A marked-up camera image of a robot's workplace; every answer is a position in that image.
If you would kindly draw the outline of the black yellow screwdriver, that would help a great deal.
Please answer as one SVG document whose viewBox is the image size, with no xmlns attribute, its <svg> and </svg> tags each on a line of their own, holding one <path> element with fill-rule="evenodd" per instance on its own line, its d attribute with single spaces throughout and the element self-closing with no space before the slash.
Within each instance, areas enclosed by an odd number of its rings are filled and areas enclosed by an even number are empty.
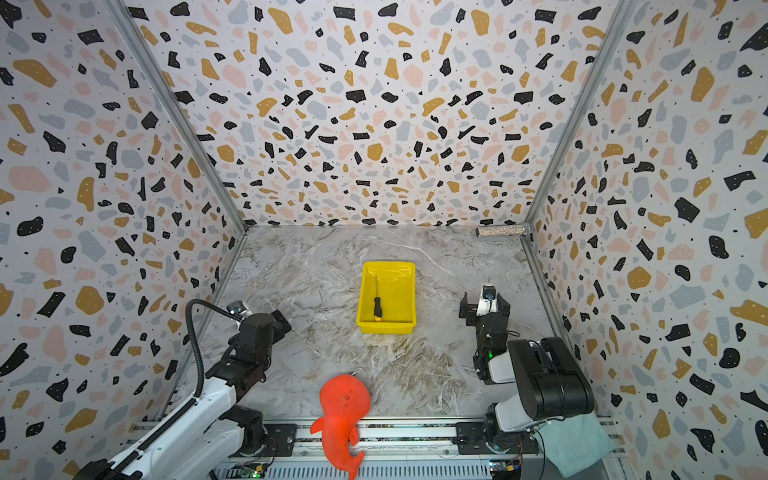
<svg viewBox="0 0 768 480">
<path fill-rule="evenodd" d="M 382 308 L 382 302 L 381 298 L 379 296 L 376 296 L 374 298 L 374 320 L 376 322 L 380 322 L 383 320 L 383 308 Z"/>
</svg>

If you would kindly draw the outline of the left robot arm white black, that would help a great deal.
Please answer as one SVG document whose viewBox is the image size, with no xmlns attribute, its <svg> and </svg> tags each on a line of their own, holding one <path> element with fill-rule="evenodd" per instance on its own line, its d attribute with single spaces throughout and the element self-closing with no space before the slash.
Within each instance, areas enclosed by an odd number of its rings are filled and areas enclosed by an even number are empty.
<svg viewBox="0 0 768 480">
<path fill-rule="evenodd" d="M 203 362 L 193 310 L 208 309 L 236 322 L 221 358 L 210 368 Z M 269 430 L 261 412 L 240 400 L 266 380 L 272 347 L 292 329 L 278 310 L 254 313 L 244 303 L 222 309 L 204 300 L 185 307 L 185 323 L 196 367 L 193 393 L 138 442 L 111 459 L 91 461 L 79 479 L 202 479 L 231 456 L 246 462 L 271 463 L 292 452 L 293 425 Z"/>
</svg>

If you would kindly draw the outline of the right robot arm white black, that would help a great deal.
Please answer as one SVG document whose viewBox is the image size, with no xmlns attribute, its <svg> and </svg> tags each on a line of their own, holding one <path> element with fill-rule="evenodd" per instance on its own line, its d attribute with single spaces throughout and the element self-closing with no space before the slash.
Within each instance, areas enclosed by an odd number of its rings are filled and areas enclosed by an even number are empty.
<svg viewBox="0 0 768 480">
<path fill-rule="evenodd" d="M 589 382 L 565 342 L 559 337 L 527 340 L 509 327 L 511 304 L 492 285 L 479 299 L 464 296 L 458 317 L 475 332 L 473 369 L 486 385 L 512 384 L 516 392 L 488 408 L 484 418 L 487 442 L 547 421 L 593 412 Z"/>
</svg>

